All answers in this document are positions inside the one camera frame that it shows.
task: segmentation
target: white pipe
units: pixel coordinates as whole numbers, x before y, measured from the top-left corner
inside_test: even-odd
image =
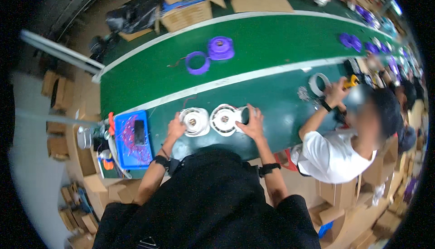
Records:
[[[15,114],[20,117],[34,119],[38,121],[44,121],[44,122],[61,122],[65,124],[78,124],[84,127],[100,127],[98,122],[76,120],[76,119],[71,119],[68,117],[58,116],[58,115],[39,115],[39,114],[30,113],[20,108],[15,108]]]
[[[48,47],[53,48],[54,50],[61,51],[67,55],[73,56],[76,59],[79,59],[79,60],[82,60],[82,61],[87,62],[89,64],[92,64],[95,67],[98,67],[100,69],[103,69],[104,67],[106,67],[104,64],[101,64],[95,60],[92,60],[92,59],[88,58],[87,56],[84,56],[84,55],[82,55],[74,50],[71,50],[71,49],[69,49],[61,44],[55,43],[54,41],[51,41],[51,40],[46,39],[40,35],[32,33],[29,30],[23,29],[23,30],[21,30],[21,39],[23,39],[25,37],[28,39],[31,39],[31,40],[35,40],[39,43],[45,44]]]
[[[32,46],[35,46],[38,49],[41,49],[44,52],[47,52],[48,54],[50,54],[52,56],[57,57],[58,59],[61,59],[63,61],[66,61],[66,62],[74,65],[74,66],[77,66],[80,69],[83,69],[83,70],[88,71],[88,72],[93,73],[93,74],[98,74],[100,72],[99,69],[97,69],[93,66],[87,65],[85,62],[78,60],[78,59],[74,58],[73,56],[67,55],[61,51],[57,51],[57,50],[53,49],[52,47],[49,47],[49,46],[42,44],[38,41],[31,40],[27,37],[22,37],[22,40],[24,40],[26,43],[28,43]]]

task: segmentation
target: yellow tool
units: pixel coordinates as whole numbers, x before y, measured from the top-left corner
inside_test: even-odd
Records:
[[[343,88],[348,89],[351,87],[355,87],[358,84],[359,84],[359,80],[356,77],[356,75],[351,75],[351,79],[345,81],[345,83],[343,84]]]

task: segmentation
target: pile of screws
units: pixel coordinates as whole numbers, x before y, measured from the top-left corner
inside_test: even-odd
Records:
[[[310,101],[311,97],[308,95],[308,90],[304,86],[300,86],[297,89],[297,96],[299,96],[299,99],[304,101]]]

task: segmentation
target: black wrist strap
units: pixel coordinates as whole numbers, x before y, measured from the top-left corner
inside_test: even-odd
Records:
[[[281,169],[281,165],[279,163],[265,164],[263,167],[258,168],[258,175],[263,178],[268,173],[271,173],[275,168]]]
[[[332,108],[325,102],[325,99],[322,99],[321,105],[328,111],[331,112]]]
[[[157,164],[162,165],[166,170],[169,169],[169,165],[171,164],[169,160],[167,160],[164,156],[155,156],[153,161],[155,161]]]

